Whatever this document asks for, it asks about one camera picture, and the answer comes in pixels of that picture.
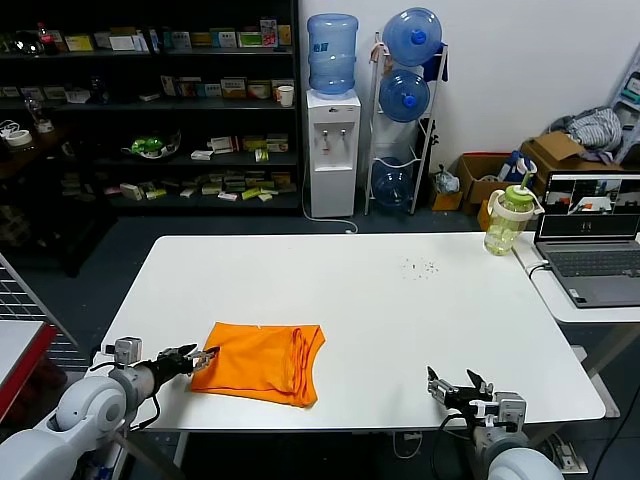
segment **orange towel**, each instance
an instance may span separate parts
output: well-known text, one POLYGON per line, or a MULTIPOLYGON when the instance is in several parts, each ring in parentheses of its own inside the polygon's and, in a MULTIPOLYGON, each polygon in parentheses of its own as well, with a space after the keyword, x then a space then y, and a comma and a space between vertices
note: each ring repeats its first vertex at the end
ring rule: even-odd
POLYGON ((318 396, 311 370, 324 343, 319 325, 258 327, 216 323, 204 349, 220 352, 197 372, 191 391, 310 407, 318 396))

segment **white wall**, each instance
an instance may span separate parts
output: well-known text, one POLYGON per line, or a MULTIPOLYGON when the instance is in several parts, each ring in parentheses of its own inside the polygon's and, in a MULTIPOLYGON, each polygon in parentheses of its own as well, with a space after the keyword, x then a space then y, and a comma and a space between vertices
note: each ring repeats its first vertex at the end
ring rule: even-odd
MULTIPOLYGON (((556 118, 607 102, 640 42, 637 0, 301 0, 306 86, 311 15, 349 13, 360 21, 356 90, 366 106, 374 33, 413 6, 438 16, 449 44, 449 82, 438 93, 440 144, 432 170, 462 152, 510 151, 556 118)), ((370 115, 369 108, 363 115, 370 115)), ((368 142, 367 118, 361 122, 361 146, 368 142)))

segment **black shelving unit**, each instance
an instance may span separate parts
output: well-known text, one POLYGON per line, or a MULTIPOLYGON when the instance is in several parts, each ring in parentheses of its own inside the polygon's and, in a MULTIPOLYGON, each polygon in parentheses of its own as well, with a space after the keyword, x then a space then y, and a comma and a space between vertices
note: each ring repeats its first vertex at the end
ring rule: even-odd
MULTIPOLYGON (((220 200, 200 192, 191 198, 169 193, 155 200, 132 201, 124 197, 107 200, 118 214, 212 214, 290 213, 301 211, 302 179, 302 102, 300 82, 300 45, 297 0, 248 0, 244 2, 210 2, 194 9, 146 9, 129 5, 111 9, 104 15, 84 16, 82 20, 65 15, 64 9, 46 9, 23 13, 9 23, 0 19, 0 31, 33 29, 43 21, 64 33, 95 32, 110 27, 131 25, 141 30, 155 28, 174 31, 208 31, 209 28, 246 25, 257 26, 261 18, 275 18, 278 24, 291 25, 291 46, 279 48, 192 48, 161 49, 160 52, 61 52, 54 56, 26 57, 0 54, 0 85, 44 86, 72 84, 88 88, 91 76, 99 75, 111 93, 107 105, 45 102, 54 120, 76 123, 82 128, 86 153, 84 159, 97 178, 107 177, 103 187, 120 181, 137 183, 166 177, 192 178, 208 171, 264 170, 289 172, 297 192, 274 195, 262 202, 258 198, 236 202, 220 200), (161 75, 201 76, 205 83, 218 83, 223 77, 246 77, 250 80, 290 78, 294 80, 296 102, 282 107, 274 100, 181 98, 162 93, 161 75), (161 98, 144 102, 141 93, 162 93, 161 98), (139 135, 156 131, 182 133, 181 147, 174 156, 156 161, 133 158, 120 152, 139 135), (266 135, 286 133, 289 151, 271 153, 269 161, 256 163, 253 153, 236 152, 214 155, 207 162, 190 158, 193 150, 206 148, 211 137, 266 135)), ((22 99, 0 98, 0 116, 13 118, 26 114, 22 99)))

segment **product box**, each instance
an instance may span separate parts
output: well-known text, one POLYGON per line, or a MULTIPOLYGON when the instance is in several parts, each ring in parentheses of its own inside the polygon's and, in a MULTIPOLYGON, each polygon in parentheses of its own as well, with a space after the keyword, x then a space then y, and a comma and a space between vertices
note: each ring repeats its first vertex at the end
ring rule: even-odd
POLYGON ((272 153, 289 151, 289 135, 286 133, 267 135, 267 150, 272 153))
POLYGON ((59 85, 50 85, 42 87, 44 94, 48 100, 66 100, 67 96, 64 94, 64 87, 59 85))
POLYGON ((505 190, 509 182, 487 182, 480 179, 485 175, 498 175, 509 153, 465 153, 458 161, 456 176, 460 179, 462 199, 472 205, 480 205, 488 200, 494 190, 505 190))
POLYGON ((584 151, 562 132, 553 132, 527 140, 520 146, 520 152, 533 160, 538 173, 533 183, 533 191, 542 195, 547 186, 549 173, 554 170, 605 170, 621 171, 618 165, 605 165, 600 162, 589 162, 580 157, 584 151))
POLYGON ((109 43, 114 51, 135 51, 136 45, 131 35, 114 35, 109 37, 109 43))
POLYGON ((274 48, 278 46, 278 23, 273 18, 260 20, 262 46, 274 48))
POLYGON ((278 44, 291 45, 291 25, 278 25, 278 44))
POLYGON ((67 35, 65 38, 70 52, 92 52, 93 45, 89 35, 67 35))
POLYGON ((34 100, 38 100, 39 102, 44 101, 44 94, 40 87, 22 87, 20 89, 22 92, 22 96, 24 98, 33 98, 34 100))
POLYGON ((278 92, 278 87, 282 87, 283 85, 295 87, 295 82, 293 81, 293 78, 279 78, 271 80, 271 94, 273 95, 273 99, 276 102, 280 101, 280 93, 278 92))
POLYGON ((120 191, 125 198, 135 201, 142 200, 142 191, 135 185, 131 185, 130 183, 121 183, 120 191))
POLYGON ((209 32, 213 48, 238 48, 236 31, 233 28, 211 28, 209 32))
POLYGON ((202 186, 203 195, 218 195, 220 192, 222 192, 222 182, 205 183, 202 186))
POLYGON ((93 34, 93 39, 96 42, 96 47, 106 48, 111 50, 111 32, 96 32, 93 34))
POLYGON ((223 78, 220 80, 220 87, 224 98, 247 98, 246 78, 223 78))
POLYGON ((7 98, 16 98, 20 96, 20 92, 16 87, 2 87, 2 93, 7 98))
POLYGON ((171 32, 171 43, 176 50, 189 50, 191 48, 189 32, 171 32))
POLYGON ((205 83, 204 95, 205 97, 221 97, 222 87, 219 83, 205 83))
POLYGON ((160 75, 160 82, 162 82, 162 89, 164 90, 165 95, 168 95, 169 97, 176 96, 176 84, 173 77, 160 75))
POLYGON ((433 178, 429 179, 429 205, 434 212, 448 212, 457 210, 462 201, 462 192, 456 193, 438 193, 433 178))
POLYGON ((210 47, 211 34, 209 32, 191 32, 191 45, 194 47, 210 47))
POLYGON ((271 98, 271 80, 249 80, 247 95, 260 100, 271 98))
POLYGON ((60 30, 49 30, 49 34, 53 37, 53 42, 56 44, 56 48, 59 52, 69 51, 69 47, 67 47, 60 30))
POLYGON ((238 32, 239 47, 262 47, 262 33, 238 32))
POLYGON ((262 135, 245 135, 242 137, 242 149, 254 152, 258 148, 267 148, 267 141, 262 135))

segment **clothing pile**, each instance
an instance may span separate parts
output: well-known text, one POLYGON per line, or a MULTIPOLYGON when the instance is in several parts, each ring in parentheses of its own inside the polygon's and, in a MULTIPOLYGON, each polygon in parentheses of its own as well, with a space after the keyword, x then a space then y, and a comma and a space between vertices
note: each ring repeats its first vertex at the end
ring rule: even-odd
POLYGON ((579 115, 562 117, 553 122, 547 132, 563 131, 585 151, 581 157, 593 162, 613 162, 611 154, 622 140, 622 125, 609 107, 586 110, 579 115))

